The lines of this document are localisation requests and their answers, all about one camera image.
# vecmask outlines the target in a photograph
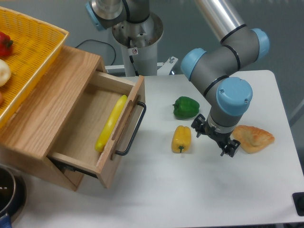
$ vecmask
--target black metal handle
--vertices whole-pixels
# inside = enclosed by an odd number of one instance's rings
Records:
[[[125,155],[128,154],[128,152],[130,151],[130,148],[131,148],[131,146],[132,146],[132,143],[133,143],[133,141],[134,141],[134,138],[135,138],[135,136],[136,136],[136,134],[137,134],[137,132],[138,132],[138,129],[139,129],[141,123],[142,123],[143,116],[144,116],[144,114],[146,113],[147,106],[146,106],[145,103],[143,103],[143,102],[141,102],[141,101],[137,102],[137,105],[143,107],[141,116],[139,117],[139,120],[138,120],[138,122],[137,122],[137,125],[135,126],[134,132],[133,132],[133,134],[132,134],[132,136],[131,136],[131,139],[130,139],[130,141],[129,141],[129,144],[128,144],[127,148],[126,148],[125,151],[123,151],[123,152],[121,152],[121,151],[115,151],[115,153],[116,153],[117,155],[125,156]]]

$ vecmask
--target yellow banana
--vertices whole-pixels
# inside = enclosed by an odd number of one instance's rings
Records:
[[[103,130],[101,131],[97,142],[95,144],[95,150],[98,152],[102,152],[105,148],[106,143],[108,142],[111,133],[116,125],[116,122],[124,108],[124,104],[127,101],[127,96],[122,95],[118,101],[116,102],[108,120],[105,123]]]

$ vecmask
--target yellow basket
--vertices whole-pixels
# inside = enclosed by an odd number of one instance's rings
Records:
[[[17,111],[54,62],[68,32],[44,21],[0,7],[0,31],[14,41],[9,57],[0,57],[11,69],[8,82],[0,87],[0,128]]]

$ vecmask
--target bread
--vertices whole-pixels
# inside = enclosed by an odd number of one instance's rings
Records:
[[[247,153],[259,152],[275,141],[271,133],[253,126],[239,125],[232,135],[241,142],[241,147]]]

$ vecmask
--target yellow bell pepper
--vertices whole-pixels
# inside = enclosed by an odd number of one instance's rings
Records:
[[[189,127],[178,126],[175,130],[171,148],[174,153],[187,151],[191,144],[191,130]]]
[[[126,103],[126,101],[127,101],[127,96],[123,95],[116,102],[111,114],[109,115],[108,120],[105,123],[103,130],[101,131],[97,139],[97,142],[95,144],[96,151],[102,152],[104,150],[105,145],[111,136],[111,133],[116,125],[116,122],[118,121],[118,118],[124,108],[124,104]]]

